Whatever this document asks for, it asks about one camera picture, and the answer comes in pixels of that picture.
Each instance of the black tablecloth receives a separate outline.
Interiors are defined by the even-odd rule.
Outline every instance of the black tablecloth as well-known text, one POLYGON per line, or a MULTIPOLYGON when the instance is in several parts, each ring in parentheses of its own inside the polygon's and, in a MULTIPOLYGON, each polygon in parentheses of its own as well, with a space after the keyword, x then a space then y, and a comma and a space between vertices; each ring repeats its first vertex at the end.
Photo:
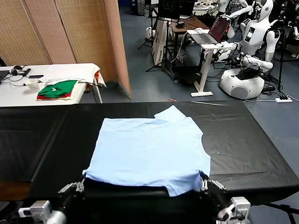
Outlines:
POLYGON ((0 181, 33 180, 67 109, 0 108, 0 181))
MULTIPOLYGON (((297 192, 298 177, 243 103, 213 103, 222 106, 160 102, 53 106, 44 110, 40 107, 27 108, 32 114, 42 110, 44 120, 54 113, 60 113, 59 117, 65 114, 29 196, 55 198, 59 189, 81 175, 89 165, 104 118, 153 118, 154 114, 171 105, 192 117, 203 131, 204 149, 212 157, 211 178, 225 185, 229 194, 246 196, 253 204, 261 204, 297 192)), ((14 112, 21 119, 24 110, 16 108, 14 112)), ((164 188, 121 187, 93 181, 86 181, 85 191, 90 198, 168 198, 164 188)))

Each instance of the stand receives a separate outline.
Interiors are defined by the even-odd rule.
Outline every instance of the stand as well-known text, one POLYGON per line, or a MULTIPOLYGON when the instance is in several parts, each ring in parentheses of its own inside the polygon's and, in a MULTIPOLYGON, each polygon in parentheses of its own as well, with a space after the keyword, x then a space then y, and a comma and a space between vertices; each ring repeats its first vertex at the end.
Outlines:
POLYGON ((282 49, 281 49, 281 55, 280 55, 280 67, 279 67, 279 77, 278 77, 278 91, 281 90, 281 74, 282 74, 282 63, 284 62, 284 55, 285 55, 285 29, 282 30, 282 49))
POLYGON ((155 22, 155 24, 153 25, 153 11, 155 11, 155 13, 157 14, 156 10, 152 7, 152 5, 150 6, 150 27, 151 27, 151 35, 149 39, 145 39, 145 42, 139 46, 138 50, 142 47, 142 46, 146 46, 149 48, 153 47, 154 44, 154 40, 153 40, 153 30, 157 28, 157 20, 155 22))
POLYGON ((291 208, 290 205, 286 205, 286 204, 281 204, 281 205, 276 205, 276 204, 266 204, 266 206, 275 208, 275 209, 279 209, 282 210, 284 212, 286 212, 288 214, 288 217, 290 219, 291 224, 296 224, 295 218, 293 214, 299 215, 299 210, 298 209, 294 209, 291 208))
POLYGON ((173 71, 172 71, 172 69, 171 69, 171 67, 170 67, 170 64, 171 64, 171 62, 170 61, 168 61, 168 59, 167 59, 167 55, 168 55, 168 52, 169 52, 169 54, 170 54, 170 56, 171 56, 171 51, 170 51, 170 49, 169 49, 169 46, 168 46, 168 41, 169 41, 169 28, 170 28, 170 21, 167 21, 167 28, 166 28, 166 45, 165 45, 165 59, 164 60, 162 60, 159 64, 157 64, 157 65, 154 65, 153 67, 151 67, 150 69, 147 69, 145 72, 149 72, 149 71, 151 71, 152 69, 154 69, 154 68, 163 68, 163 67, 165 67, 166 69, 168 69, 170 72, 171 72, 171 74, 172 74, 172 79, 175 79, 175 76, 174 76, 174 73, 173 73, 173 71))
POLYGON ((142 47, 142 46, 145 46, 145 47, 149 47, 149 48, 152 48, 153 47, 153 37, 151 37, 150 39, 145 39, 145 42, 139 46, 138 50, 142 47))

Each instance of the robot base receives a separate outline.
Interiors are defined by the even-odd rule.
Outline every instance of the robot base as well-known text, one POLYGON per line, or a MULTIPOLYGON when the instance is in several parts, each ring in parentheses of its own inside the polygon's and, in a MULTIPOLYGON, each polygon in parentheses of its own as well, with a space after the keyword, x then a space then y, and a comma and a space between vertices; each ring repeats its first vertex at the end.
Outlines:
POLYGON ((238 99, 251 99, 261 94, 265 81, 260 77, 240 80, 236 75, 240 69, 226 70, 220 81, 220 88, 238 99))

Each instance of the desk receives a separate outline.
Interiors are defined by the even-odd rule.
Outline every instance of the desk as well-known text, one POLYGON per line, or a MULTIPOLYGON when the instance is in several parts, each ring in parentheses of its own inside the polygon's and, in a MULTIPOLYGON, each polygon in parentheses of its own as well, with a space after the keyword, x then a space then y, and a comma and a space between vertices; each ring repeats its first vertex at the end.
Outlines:
MULTIPOLYGON (((25 69, 31 68, 28 76, 43 75, 45 71, 55 65, 30 65, 25 69)), ((11 67, 0 67, 0 70, 10 70, 11 67)), ((21 76, 11 77, 12 80, 18 80, 21 76)), ((22 85, 27 81, 27 77, 17 82, 12 82, 14 85, 22 85)), ((39 83, 40 90, 43 89, 45 83, 39 83)), ((31 93, 27 86, 12 86, 10 84, 0 84, 0 106, 43 106, 43 105, 71 105, 78 104, 85 91, 86 83, 76 83, 72 90, 71 99, 69 100, 37 100, 37 93, 31 93)))
MULTIPOLYGON (((178 54, 178 36, 179 35, 184 35, 185 33, 187 33, 187 30, 190 30, 190 29, 195 29, 195 28, 209 29, 209 27, 207 27, 205 24, 203 24, 201 21, 199 21, 195 16, 190 17, 190 20, 180 19, 180 21, 185 23, 185 26, 181 29, 176 28, 175 22, 173 22, 171 24, 172 31, 174 34, 174 51, 173 51, 174 57, 176 57, 178 54)), ((175 70, 176 70, 176 60, 172 63, 172 71, 175 72, 175 70)))

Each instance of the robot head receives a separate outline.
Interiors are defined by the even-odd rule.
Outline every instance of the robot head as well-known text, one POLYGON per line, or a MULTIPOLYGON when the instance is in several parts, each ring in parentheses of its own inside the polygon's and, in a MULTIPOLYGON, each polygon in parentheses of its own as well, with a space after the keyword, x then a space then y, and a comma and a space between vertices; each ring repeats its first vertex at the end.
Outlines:
POLYGON ((260 21, 266 17, 269 17, 272 9, 273 9, 272 0, 258 1, 256 6, 256 20, 260 21))

